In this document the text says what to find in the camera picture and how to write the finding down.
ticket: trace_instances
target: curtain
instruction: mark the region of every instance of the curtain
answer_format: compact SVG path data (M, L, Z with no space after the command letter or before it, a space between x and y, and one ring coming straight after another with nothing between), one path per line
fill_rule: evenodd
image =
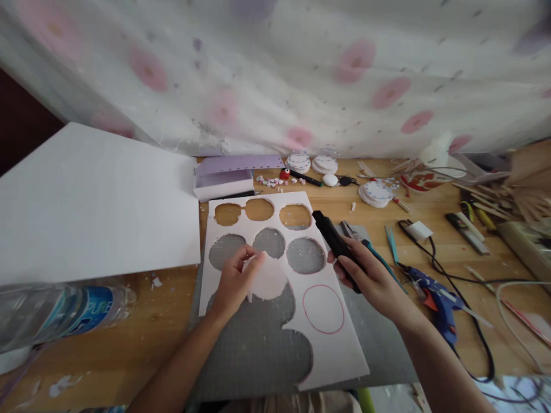
M521 146L550 42L537 0L0 3L0 64L60 119L188 155Z

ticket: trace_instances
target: left hand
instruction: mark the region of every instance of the left hand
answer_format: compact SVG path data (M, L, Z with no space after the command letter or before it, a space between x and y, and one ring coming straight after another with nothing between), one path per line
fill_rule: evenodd
M250 245L241 246L224 265L211 311L227 322L237 312L247 296L265 257L264 251L257 254ZM249 258L251 258L251 262L243 271L243 261Z

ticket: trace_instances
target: plastic bottle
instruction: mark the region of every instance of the plastic bottle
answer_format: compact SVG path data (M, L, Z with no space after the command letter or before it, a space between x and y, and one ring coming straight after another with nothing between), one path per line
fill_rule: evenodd
M0 287L0 353L113 326L135 302L134 291L123 286Z

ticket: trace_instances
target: wire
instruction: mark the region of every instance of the wire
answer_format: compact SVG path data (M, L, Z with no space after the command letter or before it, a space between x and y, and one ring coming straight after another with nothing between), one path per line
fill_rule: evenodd
M490 279L490 280L486 280L486 281L479 281L479 280L474 280L474 279L470 279L470 278L464 278L464 277L460 277L460 276L457 276L457 275L451 275L451 274L448 274L442 264L440 264L440 262L436 259L436 247L434 246L434 241L432 240L432 237L429 237L429 241L430 241L430 244L431 244L431 247L432 247L432 250L433 252L430 253L425 247L423 247L419 242L417 242L417 240L410 234L408 233L405 228L407 226L409 226L409 223L405 220L401 220L398 222L398 226L400 227L400 229L404 232L404 234L416 245L418 246L420 249L422 249L428 256L430 256L431 258L431 263L432 263L432 267L434 268L434 270L441 274L441 275L445 275L447 277L450 277L450 278L453 278L453 279L457 279L457 280L460 280L460 281L467 281L467 282L470 282L470 283L473 283L473 284L492 284L492 283L500 283L500 282L512 282L512 281L515 281L515 282L535 282L533 280L530 280L530 279L526 279L526 278L498 278L498 279Z
M493 279L493 280L487 280L487 281L479 281L479 280L472 280L472 279L468 279L468 278L463 278L463 277L458 277L458 276L455 276L455 275L451 275L451 274L448 274L446 272L446 270L443 268L442 264L440 264L440 262L436 259L436 245L434 244L434 240L432 239L432 237L429 237L429 241L430 241L430 246L432 248L432 253L429 252L425 247L423 247L410 233L408 233L406 230L405 230L405 227L406 225L404 224L407 224L407 225L410 225L410 223L408 223L407 221L405 220L401 220L398 222L398 226L400 227L400 229L404 232L404 234L416 245L418 246L420 249L422 249L427 255L430 256L431 258L431 266L432 268L437 271L439 274L442 274L444 275L450 285L453 287L453 289L455 290L455 292L457 293L457 295L463 300L463 303L465 304L465 307L471 309L471 307L469 306L469 304L467 303L467 301L465 300L465 298L463 297L463 295L461 294L461 292L459 291L459 289L456 287L455 283L453 282L452 278L453 279L458 279L458 280L463 280L463 281L468 281L468 282L472 282L474 284L490 284L490 283L499 283L499 282L503 282L505 284L501 285L498 287L497 291L496 291L496 300L498 301L498 306L499 306L499 310L500 310L500 313L507 325L507 327L509 327L509 329L511 330L511 332L513 333L513 335L515 335L515 338L517 338L517 340L519 340L519 342L522 344L522 346L524 347L524 349L529 352L529 350L526 348L526 346L524 345L524 343L518 338L518 336L513 332L513 330L511 329L511 327L508 325L506 319L504 318L503 316L503 305L501 304L501 300L499 299L499 293L501 291L501 289L507 285L520 285L520 284L523 284L523 285L529 285L529 284L551 284L551 283L544 283L544 282L539 282L539 281L533 281L533 280L528 280L528 279L507 279L507 278L504 278L504 279ZM488 343L486 342L486 339L484 337L484 334L482 333L482 330L480 328L480 325L478 323L478 320L471 316L472 318L472 322L474 323L475 325L475 329L476 329L476 332L482 342L482 345L484 346L484 350L486 351L486 356L488 358L488 375L485 379L478 379L476 378L475 376L473 376L469 370L467 370L465 368L465 370L467 371L467 373L469 374L469 376L479 382L479 383L489 383L491 382L494 377L495 377L495 364L494 364L494 358L492 356L492 352L490 350L490 347L488 346ZM451 346L453 352L455 353L455 355L457 356L457 358L459 360L461 360L461 358L459 357L459 354L457 353L456 349ZM532 357L532 360L536 361L534 356L529 352L530 356ZM536 364L538 365L538 369L540 370L540 372L542 372L542 368L541 366L536 362ZM494 395L491 395L491 394L488 394L488 393L485 393L483 391L481 391L482 394L484 394L485 396L488 396L488 397L491 397L493 399L496 399L496 400L500 400L502 402L507 402L507 403L515 403L515 404L526 404L526 403L531 403L537 399L539 399L541 397L541 393L543 391L543 388L545 386L545 380L541 380L540 381L540 384L536 386L536 394L532 397L530 397L529 399L525 399L525 400L511 400L511 399L504 399L504 398L500 398L500 397L497 397L497 396L494 396Z

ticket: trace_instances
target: pink polka dot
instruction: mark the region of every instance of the pink polka dot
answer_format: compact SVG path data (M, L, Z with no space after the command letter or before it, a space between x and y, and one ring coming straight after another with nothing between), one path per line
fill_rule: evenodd
M166 72L160 60L154 54L132 49L130 66L144 85L156 92L166 92Z
M90 126L125 138L131 139L134 136L134 125L116 115L96 112L90 119Z
M380 88L373 96L373 106L376 109L386 109L401 98L411 86L409 77L397 77Z
M449 146L448 153L453 155L470 141L472 141L472 135L461 135L454 138L454 140L452 140L452 144Z
M287 138L291 149L302 150L310 145L314 135L306 128L294 127L287 132Z
M433 111L423 111L417 113L416 115L413 115L402 125L402 133L412 134L417 132L419 129L429 123L433 116Z
M360 80L363 72L373 64L376 52L377 47L371 40L366 38L356 40L348 46L340 58L335 72L337 81L354 83Z
M237 123L239 109L233 89L221 89L211 102L209 122L221 128Z
M23 25L47 50L74 62L82 59L82 35L51 0L18 0L15 6Z

